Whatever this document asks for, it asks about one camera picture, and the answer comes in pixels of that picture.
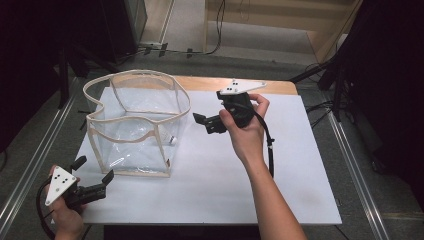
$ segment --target human hand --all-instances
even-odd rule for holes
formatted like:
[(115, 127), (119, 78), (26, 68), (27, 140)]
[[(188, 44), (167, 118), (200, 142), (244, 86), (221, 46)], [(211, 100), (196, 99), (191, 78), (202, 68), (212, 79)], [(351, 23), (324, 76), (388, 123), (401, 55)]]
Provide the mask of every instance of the human hand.
[[(50, 175), (53, 174), (56, 166), (50, 169)], [(78, 239), (84, 230), (84, 223), (81, 216), (74, 210), (66, 206), (65, 199), (59, 197), (50, 206), (53, 220), (57, 226), (56, 239)]]
[[(254, 104), (253, 107), (264, 118), (270, 104), (269, 100), (260, 94), (249, 94), (249, 97), (257, 102), (257, 105)], [(222, 109), (219, 116), (230, 133), (234, 151), (245, 167), (258, 162), (265, 164), (263, 161), (264, 129), (258, 119), (254, 117), (249, 125), (239, 128), (226, 109)]]

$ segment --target clear plastic container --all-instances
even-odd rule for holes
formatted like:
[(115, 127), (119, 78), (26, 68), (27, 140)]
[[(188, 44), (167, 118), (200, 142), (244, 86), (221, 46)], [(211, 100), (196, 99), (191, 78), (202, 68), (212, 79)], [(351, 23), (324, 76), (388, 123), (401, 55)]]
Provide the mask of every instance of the clear plastic container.
[(132, 70), (88, 82), (87, 134), (102, 172), (162, 176), (182, 137), (190, 98), (177, 80)]

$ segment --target white tabletop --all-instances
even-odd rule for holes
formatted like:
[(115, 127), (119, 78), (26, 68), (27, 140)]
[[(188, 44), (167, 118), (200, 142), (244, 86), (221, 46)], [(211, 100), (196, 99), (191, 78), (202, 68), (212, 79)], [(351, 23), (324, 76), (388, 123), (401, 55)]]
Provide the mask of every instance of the white tabletop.
[[(192, 112), (207, 117), (222, 108), (215, 92), (189, 91), (192, 109), (171, 163), (170, 178), (115, 175), (105, 199), (83, 213), (92, 224), (256, 224), (247, 174), (228, 133), (207, 134)], [(265, 121), (274, 142), (275, 181), (301, 224), (340, 224), (341, 218), (300, 96), (263, 94), (271, 102)], [(88, 138), (78, 156), (88, 161), (79, 185), (104, 174)]]

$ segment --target white plastic bracket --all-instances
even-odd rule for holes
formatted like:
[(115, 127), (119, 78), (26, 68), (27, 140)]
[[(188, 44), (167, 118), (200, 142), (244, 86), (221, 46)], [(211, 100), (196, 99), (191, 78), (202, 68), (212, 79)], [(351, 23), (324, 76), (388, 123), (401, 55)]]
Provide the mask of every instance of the white plastic bracket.
[(264, 87), (266, 87), (266, 82), (233, 79), (226, 88), (221, 89), (220, 93), (221, 95), (236, 95)]
[(46, 206), (50, 206), (50, 204), (58, 199), (76, 181), (77, 178), (75, 176), (67, 172), (65, 169), (56, 166), (52, 175), (49, 192), (47, 193)]

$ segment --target human arm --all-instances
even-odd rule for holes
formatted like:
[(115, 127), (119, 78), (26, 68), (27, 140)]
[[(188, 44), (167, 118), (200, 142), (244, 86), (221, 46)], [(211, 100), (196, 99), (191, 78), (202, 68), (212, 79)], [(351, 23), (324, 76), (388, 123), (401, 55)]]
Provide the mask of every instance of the human arm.
[[(265, 117), (269, 101), (259, 94), (250, 94), (258, 103), (256, 112)], [(271, 177), (264, 161), (264, 130), (254, 117), (245, 128), (238, 128), (231, 114), (219, 112), (222, 122), (230, 133), (234, 151), (243, 163), (249, 177), (259, 231), (264, 240), (306, 239), (303, 230), (290, 210), (283, 195)]]
[[(50, 169), (50, 174), (53, 174), (55, 166)], [(57, 226), (55, 239), (74, 240), (79, 239), (84, 229), (84, 223), (81, 216), (74, 210), (66, 206), (63, 197), (59, 197), (49, 206), (52, 212), (53, 220)]]

